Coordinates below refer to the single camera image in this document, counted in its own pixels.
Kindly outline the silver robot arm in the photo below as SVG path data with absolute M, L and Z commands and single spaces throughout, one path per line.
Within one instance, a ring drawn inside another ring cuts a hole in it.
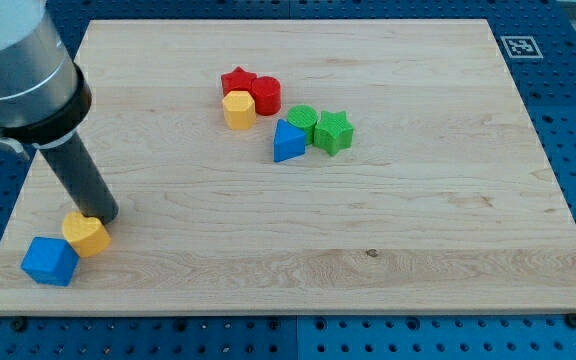
M 0 149 L 63 145 L 92 95 L 40 0 L 0 0 Z

